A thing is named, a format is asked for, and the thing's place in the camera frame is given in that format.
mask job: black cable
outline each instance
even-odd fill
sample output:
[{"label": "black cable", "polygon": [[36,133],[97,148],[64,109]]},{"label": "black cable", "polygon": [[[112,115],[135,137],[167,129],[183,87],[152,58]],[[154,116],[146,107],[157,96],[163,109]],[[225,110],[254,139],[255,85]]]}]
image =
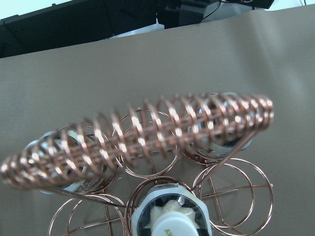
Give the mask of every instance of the black cable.
[{"label": "black cable", "polygon": [[216,10],[218,10],[218,8],[221,6],[221,3],[222,3],[222,1],[219,2],[218,6],[216,7],[216,9],[215,9],[213,12],[211,12],[209,15],[205,16],[202,20],[206,19],[207,17],[209,17],[209,16],[211,16],[213,13],[215,13]]},{"label": "black cable", "polygon": [[248,1],[245,1],[245,0],[239,0],[239,1],[220,1],[222,3],[250,3],[252,2],[252,0],[248,0]]}]

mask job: copper wire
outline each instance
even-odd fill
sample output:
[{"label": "copper wire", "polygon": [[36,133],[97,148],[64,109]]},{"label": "copper wire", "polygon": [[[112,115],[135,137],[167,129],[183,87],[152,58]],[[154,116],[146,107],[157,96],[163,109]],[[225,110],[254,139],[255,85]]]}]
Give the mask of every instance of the copper wire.
[{"label": "copper wire", "polygon": [[[167,108],[164,122],[158,112],[162,106]],[[203,112],[197,114],[198,108]],[[69,127],[48,137],[48,150],[41,148],[41,143],[47,140],[39,140],[36,145],[4,161],[1,166],[4,182],[27,189],[100,178],[104,177],[104,166],[117,171],[117,160],[132,165],[142,155],[150,162],[151,152],[159,150],[165,155],[168,148],[177,152],[176,147],[194,153],[192,142],[201,147],[208,147],[211,142],[222,144],[266,129],[273,120],[272,102],[261,95],[175,96],[171,100],[162,98],[157,106],[145,101],[143,111],[149,111],[149,115],[143,116],[142,123],[132,110],[130,108],[128,115],[132,127],[129,132],[125,132],[118,112],[114,112],[112,122],[100,114],[93,122],[85,121],[70,127],[82,134],[83,124],[92,123],[95,141],[87,142],[86,137],[81,136],[79,144],[70,149],[66,136]],[[203,129],[198,127],[201,122],[206,124]],[[188,132],[188,127],[192,127],[192,132]],[[63,149],[55,143],[57,136],[62,139]]]},{"label": "copper wire", "polygon": [[[266,174],[259,167],[254,165],[253,163],[251,163],[249,161],[246,161],[246,160],[243,160],[243,159],[239,159],[239,158],[231,158],[230,161],[245,163],[245,164],[253,167],[254,170],[256,170],[262,176],[262,178],[265,180],[266,184],[264,184],[264,185],[254,185],[254,184],[252,184],[249,176],[243,170],[241,170],[240,168],[236,167],[235,165],[233,165],[231,163],[225,163],[224,164],[225,166],[228,166],[230,168],[236,169],[241,175],[243,175],[245,177],[246,181],[248,182],[248,185],[247,186],[239,186],[239,187],[235,187],[235,188],[227,189],[227,190],[221,190],[221,191],[217,192],[215,190],[215,188],[214,188],[214,183],[213,183],[212,178],[207,176],[207,172],[211,172],[212,169],[215,167],[215,165],[212,165],[212,166],[209,166],[208,168],[204,169],[202,172],[200,172],[197,175],[197,177],[196,177],[196,179],[195,179],[195,181],[193,183],[193,186],[195,187],[196,183],[200,182],[200,180],[199,180],[200,178],[207,178],[209,180],[209,185],[210,185],[210,188],[212,190],[212,194],[203,195],[202,194],[202,184],[198,185],[198,187],[194,188],[194,189],[195,189],[195,191],[197,191],[197,196],[201,200],[204,200],[204,199],[209,198],[209,197],[214,197],[215,198],[217,214],[218,214],[218,216],[220,218],[220,221],[224,225],[217,225],[214,222],[210,221],[212,227],[214,227],[216,230],[218,230],[222,234],[228,235],[228,236],[250,236],[250,235],[253,235],[253,234],[256,234],[256,233],[260,232],[268,224],[268,222],[271,219],[271,216],[272,216],[272,213],[273,213],[273,210],[274,210],[273,184],[270,183],[270,181],[269,181],[268,177],[266,176]],[[242,189],[248,189],[248,188],[251,190],[251,195],[252,195],[251,206],[250,206],[250,209],[249,209],[248,213],[239,222],[234,223],[234,224],[227,224],[225,222],[223,216],[222,216],[222,210],[221,210],[221,207],[220,207],[218,196],[222,195],[222,194],[231,193],[231,192],[234,192],[234,191],[239,191],[239,190],[242,190]],[[252,214],[253,207],[254,207],[254,200],[255,200],[255,196],[254,196],[254,189],[255,188],[267,188],[268,189],[269,195],[270,195],[269,211],[268,211],[268,214],[267,214],[265,220],[255,230],[252,230],[251,232],[248,232],[248,233],[244,233],[244,232],[239,231],[237,229],[237,227],[242,225],[242,224],[244,224],[249,219],[249,217]],[[227,229],[231,229],[231,230],[235,231],[236,233],[235,234],[229,233],[229,232],[226,231]]]},{"label": "copper wire", "polygon": [[[113,200],[114,200],[114,201],[116,201],[116,202],[118,203],[118,204],[116,204],[116,205],[121,204],[121,205],[125,206],[124,202],[123,202],[120,198],[118,198],[118,197],[116,197],[116,196],[114,196],[114,195],[111,195],[111,194],[105,194],[105,193],[89,194],[89,195],[87,195],[87,197],[99,198],[99,199],[102,199],[103,201],[109,202],[109,203],[111,203],[111,204],[113,204],[113,205],[115,204],[115,203],[113,202]],[[59,214],[64,210],[64,208],[65,208],[66,206],[68,206],[68,205],[69,205],[71,202],[73,202],[74,200],[75,200],[75,199],[72,198],[72,199],[66,201],[66,202],[56,211],[55,215],[53,216],[53,218],[52,218],[52,220],[51,220],[51,222],[50,222],[50,224],[49,224],[48,236],[51,236],[51,235],[52,235],[52,229],[53,229],[53,226],[54,226],[55,221],[56,221],[57,217],[59,216]],[[120,220],[121,223],[122,223],[122,225],[123,225],[123,227],[125,227],[125,220],[124,220],[124,217],[123,217],[121,211],[120,211],[117,207],[114,207],[114,209],[116,210],[116,212],[117,212],[118,215],[119,215],[118,218],[117,218],[117,217],[116,217],[116,218],[112,218],[112,219],[107,218],[107,219],[104,220],[104,221],[94,222],[94,223],[91,223],[91,224],[88,224],[88,225],[84,225],[84,226],[78,227],[78,228],[76,228],[76,229],[70,230],[70,224],[71,224],[71,220],[72,220],[73,214],[74,214],[75,210],[79,207],[79,205],[81,205],[81,203],[82,203],[82,200],[79,200],[79,201],[75,204],[75,206],[72,208],[72,210],[71,210],[71,212],[70,212],[70,215],[69,215],[69,218],[68,218],[68,220],[67,220],[67,224],[66,224],[66,231],[67,231],[67,233],[64,234],[63,236],[70,236],[71,234],[76,233],[76,232],[78,232],[78,231],[80,231],[80,230],[87,229],[87,228],[91,228],[91,227],[95,227],[95,226],[99,226],[99,225],[103,225],[103,224],[108,224],[108,229],[110,230],[109,223],[111,223],[111,222],[113,222],[113,221],[118,221],[118,220]]]}]

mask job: bottle cap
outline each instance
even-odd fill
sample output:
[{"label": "bottle cap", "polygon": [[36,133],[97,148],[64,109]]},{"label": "bottle cap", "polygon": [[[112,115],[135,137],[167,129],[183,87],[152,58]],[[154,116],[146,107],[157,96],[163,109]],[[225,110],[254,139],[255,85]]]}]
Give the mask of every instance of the bottle cap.
[{"label": "bottle cap", "polygon": [[152,236],[198,236],[192,221],[183,213],[169,211],[154,222]]}]

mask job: gray table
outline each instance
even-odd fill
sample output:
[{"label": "gray table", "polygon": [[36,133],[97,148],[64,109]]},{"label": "gray table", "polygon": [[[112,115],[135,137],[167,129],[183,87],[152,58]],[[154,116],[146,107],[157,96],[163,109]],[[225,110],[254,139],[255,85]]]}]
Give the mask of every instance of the gray table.
[{"label": "gray table", "polygon": [[[188,92],[255,92],[275,122],[244,159],[274,183],[259,235],[314,231],[315,5],[0,59],[0,159],[43,133],[115,106]],[[45,235],[65,197],[0,186],[0,234]]]}]

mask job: wire frame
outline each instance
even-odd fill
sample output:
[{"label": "wire frame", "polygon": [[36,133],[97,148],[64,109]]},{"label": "wire frame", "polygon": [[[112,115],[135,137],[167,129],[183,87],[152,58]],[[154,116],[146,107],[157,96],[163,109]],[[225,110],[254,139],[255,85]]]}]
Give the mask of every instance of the wire frame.
[{"label": "wire frame", "polygon": [[[272,185],[257,166],[244,160],[233,159],[233,161],[238,160],[253,166],[267,181],[266,186],[271,196],[267,219],[250,233],[238,231],[236,228],[248,221],[252,215],[254,189],[258,187],[252,184],[244,171],[231,165],[229,161],[259,131],[269,127],[273,121],[273,116],[273,103],[263,95],[206,93],[200,96],[176,95],[170,100],[162,97],[156,105],[146,100],[142,109],[134,110],[130,106],[128,115],[123,118],[115,111],[111,114],[111,122],[104,115],[99,114],[93,121],[85,119],[78,125],[72,124],[62,128],[47,139],[39,140],[37,145],[8,157],[1,166],[1,174],[6,183],[16,188],[40,188],[79,200],[102,203],[105,207],[114,207],[120,216],[119,220],[121,220],[124,234],[131,236],[130,218],[134,208],[137,207],[136,203],[140,201],[142,190],[148,184],[159,184],[162,181],[177,182],[192,193],[197,191],[197,196],[204,199],[206,197],[202,195],[204,184],[207,181],[211,182],[214,174],[222,167],[228,166],[238,170],[248,181],[248,186],[241,186],[240,189],[250,189],[253,199],[252,204],[249,213],[237,223],[219,225],[211,222],[211,224],[223,234],[247,236],[259,232],[270,220],[273,210]],[[86,128],[91,129],[91,133],[86,132]],[[73,129],[78,134],[78,143],[75,146],[70,144],[71,140],[67,136],[67,131]],[[61,137],[62,148],[56,145],[56,137]],[[238,140],[234,148],[214,163],[210,163],[208,160],[205,161],[200,156],[197,159],[195,156],[197,147],[208,149],[212,142],[223,145],[225,142],[233,140]],[[40,144],[42,142],[48,143],[47,150],[41,148]],[[162,155],[166,159],[170,151],[174,153],[170,164],[157,171],[154,155]],[[203,164],[206,167],[209,165],[197,176],[191,188],[179,179],[161,176],[176,164],[181,153],[190,157],[193,161],[191,164]],[[135,171],[134,167],[142,158],[149,163],[152,171],[150,174]],[[104,190],[104,186],[108,186],[113,181],[114,174],[112,178],[108,178],[107,171],[111,171],[117,176],[119,170],[123,171],[121,174],[127,173],[129,176],[146,179],[139,186],[135,186],[126,204],[120,201],[120,198],[113,197],[113,194],[109,197],[104,192],[99,192]],[[106,181],[104,186],[101,182],[99,183],[100,188],[89,189],[89,191],[93,191],[92,194],[71,193],[58,188],[58,186],[83,179],[87,181],[106,179]],[[213,187],[212,194],[219,202],[218,196],[228,192],[233,191],[224,190],[220,193]],[[121,214],[119,207],[126,209],[124,215]],[[54,219],[63,208],[64,206],[56,212],[49,232],[51,232],[54,225]],[[70,222],[76,208],[73,208],[69,216],[67,235],[73,231],[70,230]],[[94,225],[110,225],[113,219],[109,219],[108,215],[106,215],[106,218],[107,220],[103,223],[96,222]],[[74,230],[79,231],[86,227],[89,226],[82,226],[80,229]],[[226,229],[232,229],[237,233],[231,234]]]},{"label": "wire frame", "polygon": [[[245,164],[247,166],[246,167],[239,167],[240,164]],[[207,199],[212,199],[214,201],[214,205],[215,205],[215,210],[217,213],[217,218],[219,223],[215,223],[214,221],[210,221],[211,226],[218,230],[220,233],[224,234],[224,235],[228,235],[228,236],[250,236],[253,234],[256,234],[258,232],[260,232],[270,221],[273,210],[274,210],[274,193],[273,193],[273,184],[270,183],[269,179],[267,178],[266,174],[256,165],[254,165],[253,163],[243,160],[243,159],[239,159],[239,158],[231,158],[229,162],[224,164],[225,168],[229,168],[229,173],[232,174],[231,178],[236,178],[235,175],[233,175],[232,170],[236,170],[237,173],[239,173],[244,179],[245,182],[247,183],[247,185],[241,185],[241,186],[234,186],[232,188],[228,188],[228,189],[216,189],[213,177],[208,177],[207,181],[203,182],[203,184],[200,185],[196,185],[196,183],[200,182],[200,179],[203,179],[207,176],[207,174],[209,172],[212,171],[212,169],[216,166],[216,164],[211,165],[209,167],[207,167],[206,169],[204,169],[203,171],[201,171],[193,184],[193,189],[195,190],[196,196],[201,199],[202,201],[205,201],[206,204],[209,205],[209,203],[206,201]],[[251,168],[252,171],[257,172],[261,179],[263,180],[263,184],[254,184],[251,180],[251,177],[249,176],[249,173],[252,173],[251,171],[248,171],[248,168]],[[204,189],[204,185],[208,184],[209,189],[210,189],[210,193],[205,194],[203,192]],[[222,210],[221,207],[221,203],[220,203],[220,197],[227,195],[227,194],[231,194],[231,193],[235,193],[235,192],[239,192],[239,191],[243,191],[244,189],[248,189],[250,190],[250,206],[248,209],[248,212],[245,213],[244,217],[241,217],[241,220],[234,222],[234,223],[229,223],[225,220],[224,218],[224,212]],[[257,204],[257,193],[255,193],[255,190],[257,189],[267,189],[267,191],[269,192],[269,206],[266,206],[265,208],[268,209],[267,211],[267,215],[265,217],[265,219],[261,222],[260,225],[257,226],[257,228],[249,231],[249,232],[243,232],[241,230],[239,230],[239,228],[241,226],[244,226],[248,221],[249,218],[253,215],[253,210],[254,210],[254,205]]]}]

